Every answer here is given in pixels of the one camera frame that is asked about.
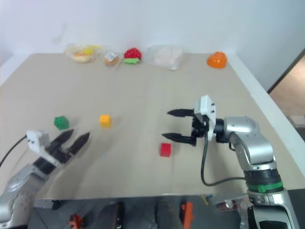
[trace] floor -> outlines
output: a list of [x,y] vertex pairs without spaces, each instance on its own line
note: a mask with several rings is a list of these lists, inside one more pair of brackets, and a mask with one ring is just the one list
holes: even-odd
[[271,91],[270,96],[286,116],[305,115],[305,56]]
[[[164,199],[179,215],[179,206],[182,200],[193,203],[191,228],[225,228],[239,229],[240,217],[236,211],[220,211],[213,205],[206,205],[201,196],[167,196],[150,198],[124,198],[119,199],[125,203],[126,229],[156,229],[154,219],[155,203]],[[66,201],[57,210],[34,208],[32,211],[29,229],[69,229],[69,216],[73,213],[85,216],[88,222],[86,228],[92,228],[92,222],[100,210],[114,199],[91,199]]]

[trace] small packaged item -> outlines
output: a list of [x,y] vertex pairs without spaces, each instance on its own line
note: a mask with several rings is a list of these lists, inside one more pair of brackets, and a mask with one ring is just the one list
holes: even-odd
[[107,49],[104,53],[104,62],[107,66],[115,69],[122,61],[122,55],[114,52],[111,49]]
[[183,59],[182,47],[174,45],[153,45],[143,55],[145,63],[176,71]]
[[101,46],[68,44],[64,53],[78,63],[94,61],[101,53]]

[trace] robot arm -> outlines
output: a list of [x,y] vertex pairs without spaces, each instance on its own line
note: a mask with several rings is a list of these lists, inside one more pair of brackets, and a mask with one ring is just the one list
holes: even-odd
[[[229,143],[230,149],[236,152],[238,162],[244,171],[244,178],[233,177],[210,186],[232,179],[245,179],[248,196],[253,203],[248,209],[250,228],[266,229],[274,226],[281,228],[280,226],[287,225],[288,229],[299,229],[288,192],[284,189],[277,171],[273,148],[261,134],[259,124],[246,116],[216,119],[215,113],[215,105],[207,95],[196,102],[193,110],[169,111],[170,115],[193,117],[192,133],[190,137],[176,133],[163,134],[163,136],[193,146],[196,146],[198,137],[205,136],[205,153],[207,140],[211,140],[213,136],[218,143]],[[202,180],[205,183],[203,169]]]
[[73,130],[63,132],[51,143],[45,132],[28,131],[29,148],[40,155],[12,177],[0,196],[0,229],[26,229],[35,196],[49,178],[49,174],[65,164],[88,141],[89,133],[80,136],[71,147],[61,145]]

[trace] gray floor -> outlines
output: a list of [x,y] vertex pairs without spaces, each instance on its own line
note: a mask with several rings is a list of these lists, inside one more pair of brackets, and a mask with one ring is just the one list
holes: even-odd
[[169,196],[151,198],[124,198],[124,199],[91,199],[91,200],[71,200],[65,201],[57,210],[34,208],[32,211],[29,229],[69,229],[69,216],[73,213],[85,216],[88,222],[86,228],[92,228],[92,222],[97,217],[100,210],[115,201],[125,203],[125,228],[126,229],[156,229],[154,219],[155,203],[165,199],[179,214],[181,201],[193,203],[192,228],[223,228],[238,229],[240,218],[237,212],[221,212],[214,206],[206,205],[201,196]]

